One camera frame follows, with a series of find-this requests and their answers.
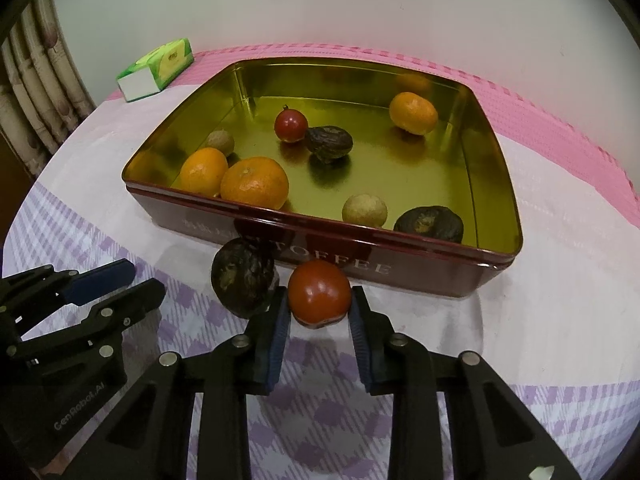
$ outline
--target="red tomato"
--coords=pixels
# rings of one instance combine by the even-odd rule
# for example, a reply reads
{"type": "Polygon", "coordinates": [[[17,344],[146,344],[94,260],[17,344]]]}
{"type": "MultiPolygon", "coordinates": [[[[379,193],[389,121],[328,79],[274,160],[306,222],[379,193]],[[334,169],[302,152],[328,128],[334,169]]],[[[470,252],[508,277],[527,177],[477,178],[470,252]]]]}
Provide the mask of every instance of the red tomato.
{"type": "Polygon", "coordinates": [[[309,123],[302,112],[292,110],[288,106],[284,107],[273,123],[276,135],[284,142],[298,142],[304,139],[308,127],[309,123]]]}
{"type": "Polygon", "coordinates": [[[297,266],[289,279],[289,308],[308,328],[340,321],[351,306],[351,285],[344,273],[324,260],[297,266]]]}

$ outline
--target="table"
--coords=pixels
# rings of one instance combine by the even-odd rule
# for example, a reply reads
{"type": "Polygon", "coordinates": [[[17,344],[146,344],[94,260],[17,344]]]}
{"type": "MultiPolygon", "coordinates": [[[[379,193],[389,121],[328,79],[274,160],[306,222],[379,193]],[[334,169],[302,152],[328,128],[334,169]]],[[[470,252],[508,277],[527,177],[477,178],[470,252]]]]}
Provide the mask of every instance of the table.
{"type": "MultiPolygon", "coordinates": [[[[136,263],[137,280],[163,281],[167,295],[160,314],[125,332],[128,384],[160,352],[200,354],[240,332],[244,322],[218,304],[209,283],[218,247],[153,224],[120,172],[148,134],[217,71],[238,59],[292,55],[383,61],[473,89],[510,168],[522,252],[508,270],[462,300],[370,283],[364,288],[374,310],[430,350],[480,352],[580,474],[599,478],[640,419],[640,199],[615,160],[571,125],[465,72],[327,44],[197,54],[162,93],[130,104],[113,95],[71,135],[12,225],[2,275],[46,263],[86,270],[124,257],[136,263]]],[[[291,269],[278,270],[286,283],[291,269]]],[[[76,323],[87,310],[66,306],[28,336],[76,323]]],[[[197,399],[195,418],[199,408],[197,399]]],[[[345,321],[316,331],[293,322],[276,390],[248,400],[254,477],[386,478],[391,409],[388,397],[364,393],[345,321]]],[[[95,423],[70,444],[70,455],[95,423]]],[[[194,435],[192,452],[195,446],[194,435]]],[[[194,456],[189,466],[193,477],[194,456]]]]}

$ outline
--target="tray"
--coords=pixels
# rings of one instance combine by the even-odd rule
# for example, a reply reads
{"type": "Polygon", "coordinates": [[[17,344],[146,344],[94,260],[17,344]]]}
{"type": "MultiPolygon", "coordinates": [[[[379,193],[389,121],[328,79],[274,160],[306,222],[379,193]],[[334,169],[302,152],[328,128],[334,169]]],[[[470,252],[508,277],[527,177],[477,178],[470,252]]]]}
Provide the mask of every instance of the tray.
{"type": "Polygon", "coordinates": [[[354,277],[445,296],[467,296],[511,264],[522,231],[509,173],[473,92],[445,78],[375,62],[326,58],[243,60],[204,83],[156,128],[122,172],[127,189],[160,226],[223,244],[239,234],[274,243],[292,264],[325,258],[354,277]],[[391,99],[413,91],[440,121],[425,137],[394,127],[391,99]],[[284,105],[311,126],[346,129],[354,147],[327,167],[299,144],[281,143],[284,105]],[[232,164],[262,155],[290,182],[280,211],[180,190],[188,155],[216,129],[236,142],[232,164]],[[341,221],[345,200],[371,193],[388,207],[383,228],[341,221]],[[461,244],[392,231],[406,210],[445,205],[465,225],[461,244]]]}

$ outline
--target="wall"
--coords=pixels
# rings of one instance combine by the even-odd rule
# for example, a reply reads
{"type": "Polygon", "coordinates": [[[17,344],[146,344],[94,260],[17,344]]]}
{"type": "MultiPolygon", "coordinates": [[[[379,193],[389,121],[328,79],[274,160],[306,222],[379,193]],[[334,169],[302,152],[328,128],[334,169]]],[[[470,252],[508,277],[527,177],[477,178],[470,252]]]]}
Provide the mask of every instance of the wall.
{"type": "Polygon", "coordinates": [[[584,131],[640,186],[640,50],[607,0],[55,0],[96,102],[158,44],[401,52],[491,79],[584,131]]]}

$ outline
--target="dark wrinkled fruit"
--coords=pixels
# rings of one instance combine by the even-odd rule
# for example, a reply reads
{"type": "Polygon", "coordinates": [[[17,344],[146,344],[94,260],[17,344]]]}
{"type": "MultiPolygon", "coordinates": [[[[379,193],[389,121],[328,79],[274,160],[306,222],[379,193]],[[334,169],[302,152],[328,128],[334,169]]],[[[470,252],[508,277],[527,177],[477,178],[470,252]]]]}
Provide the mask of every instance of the dark wrinkled fruit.
{"type": "Polygon", "coordinates": [[[268,247],[235,238],[213,258],[211,285],[227,310],[249,319],[266,309],[273,274],[273,257],[268,247]]]}
{"type": "Polygon", "coordinates": [[[394,225],[394,231],[458,244],[462,241],[464,229],[462,218],[443,205],[409,209],[409,211],[402,213],[394,225]]]}
{"type": "Polygon", "coordinates": [[[316,126],[306,130],[305,145],[318,160],[328,164],[351,151],[353,137],[338,126],[316,126]]]}

